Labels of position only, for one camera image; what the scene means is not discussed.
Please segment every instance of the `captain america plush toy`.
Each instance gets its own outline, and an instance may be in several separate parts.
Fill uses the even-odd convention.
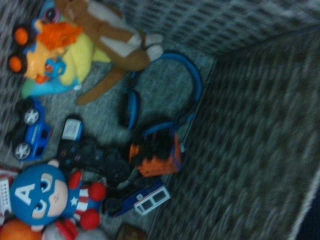
[[[33,231],[41,231],[60,216],[76,219],[85,230],[95,229],[105,186],[99,182],[82,186],[81,171],[74,172],[67,185],[58,167],[59,162],[51,160],[19,174],[10,187],[13,212]]]

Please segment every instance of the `plush toy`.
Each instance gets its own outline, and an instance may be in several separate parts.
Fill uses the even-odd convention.
[[[97,99],[114,86],[128,71],[139,71],[158,59],[163,48],[158,45],[160,34],[144,35],[125,23],[124,16],[95,0],[54,0],[56,7],[89,36],[115,63],[110,75],[81,96],[77,104],[84,105]]]
[[[53,23],[64,23],[66,19],[55,7],[53,0],[44,1],[39,17],[48,19]],[[88,75],[92,62],[100,61],[109,63],[110,58],[93,42],[85,33],[81,33],[74,44],[64,48],[64,53],[60,56],[65,63],[65,71],[57,77],[38,84],[33,79],[27,78],[21,90],[22,97],[42,96],[46,94],[58,94],[78,88]]]
[[[40,232],[31,231],[24,222],[14,219],[8,221],[0,230],[0,240],[41,240]]]
[[[59,162],[34,165],[23,171],[10,188],[12,210],[16,217],[33,231],[41,231],[45,225],[59,216],[75,218],[85,230],[91,230],[100,222],[100,201],[106,188],[96,182],[82,186],[81,171],[74,172],[67,185]]]
[[[84,231],[77,228],[75,222],[66,219],[63,223],[50,224],[42,234],[42,240],[109,240],[100,229]]]

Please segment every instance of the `game controller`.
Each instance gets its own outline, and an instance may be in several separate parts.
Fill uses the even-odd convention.
[[[63,140],[58,148],[57,158],[63,172],[70,172],[76,167],[84,169],[105,176],[109,186],[117,186],[126,181],[132,172],[118,148],[102,149],[91,137],[80,141]]]

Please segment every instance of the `toy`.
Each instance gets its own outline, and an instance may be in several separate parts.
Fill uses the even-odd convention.
[[[201,76],[197,67],[184,55],[177,52],[165,52],[159,60],[175,60],[183,64],[193,79],[194,92],[183,111],[175,120],[157,119],[140,126],[131,145],[129,162],[145,177],[176,173],[181,170],[181,149],[177,130],[193,117],[192,113],[202,94]],[[127,129],[133,129],[140,115],[140,96],[136,91],[143,71],[134,72],[125,88],[125,94],[119,106],[119,123]]]
[[[128,26],[123,15],[113,7],[95,0],[54,0],[56,7],[90,37],[115,63],[112,77],[81,96],[77,104],[84,105],[100,97],[128,71],[139,71],[158,59],[163,49],[159,34],[144,35]]]
[[[115,240],[147,240],[147,234],[135,226],[123,223],[118,230]]]
[[[75,167],[103,175],[109,186],[117,186],[126,181],[131,174],[128,161],[124,160],[116,147],[99,147],[92,137],[81,138],[83,123],[78,117],[67,117],[57,159],[64,172]]]
[[[20,121],[4,137],[12,153],[19,161],[33,161],[44,156],[51,128],[45,121],[45,108],[36,98],[20,100],[15,105]]]
[[[48,19],[53,23],[68,21],[55,7],[53,0],[45,0],[42,4],[40,18]],[[74,44],[64,48],[64,53],[60,56],[65,63],[65,71],[57,77],[42,84],[27,78],[22,86],[22,97],[41,96],[46,94],[58,94],[70,89],[79,89],[80,84],[88,75],[92,62],[100,61],[109,63],[110,58],[99,48],[95,47],[85,33],[81,33]]]
[[[0,218],[4,220],[7,211],[9,213],[12,212],[9,196],[9,179],[7,177],[0,177]]]
[[[41,240],[41,232],[34,232],[24,222],[14,219],[8,221],[0,230],[0,240]]]
[[[108,240],[100,229],[84,231],[76,228],[74,221],[66,219],[50,224],[42,234],[42,240]]]
[[[121,190],[109,188],[102,213],[117,217],[134,208],[144,216],[169,199],[170,194],[160,178],[142,177]]]
[[[133,142],[129,163],[144,177],[179,172],[182,167],[178,134],[166,128]]]
[[[10,187],[12,210],[16,217],[41,231],[59,216],[75,218],[85,230],[100,222],[100,201],[106,194],[102,183],[82,185],[81,171],[75,171],[68,182],[57,160],[34,165],[19,174]]]
[[[81,27],[73,27],[67,22],[48,22],[46,19],[33,20],[31,27],[17,26],[15,42],[25,48],[12,54],[8,65],[13,72],[24,74],[38,84],[63,75],[66,64],[58,55],[64,52],[64,47],[76,42],[81,31]]]

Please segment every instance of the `cartoon eyes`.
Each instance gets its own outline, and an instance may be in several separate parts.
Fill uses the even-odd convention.
[[[48,173],[43,173],[41,175],[41,192],[44,194],[51,189],[53,177]]]
[[[32,212],[33,219],[42,219],[47,209],[47,203],[42,199],[35,205]]]
[[[48,8],[44,12],[43,17],[49,19],[52,23],[57,23],[60,18],[60,11],[54,7]]]

